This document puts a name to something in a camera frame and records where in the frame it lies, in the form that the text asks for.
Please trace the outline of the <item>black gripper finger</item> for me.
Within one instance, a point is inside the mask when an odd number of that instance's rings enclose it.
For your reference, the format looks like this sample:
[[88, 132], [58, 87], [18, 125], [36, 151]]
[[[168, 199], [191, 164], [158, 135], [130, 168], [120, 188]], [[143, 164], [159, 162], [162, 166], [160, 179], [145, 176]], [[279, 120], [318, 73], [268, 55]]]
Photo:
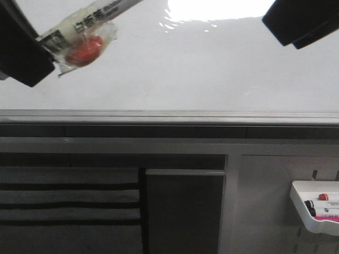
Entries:
[[262, 22], [281, 45], [301, 49], [338, 30], [338, 1], [274, 1]]
[[1, 81], [13, 78], [34, 87], [55, 70], [51, 54], [16, 1], [1, 1]]

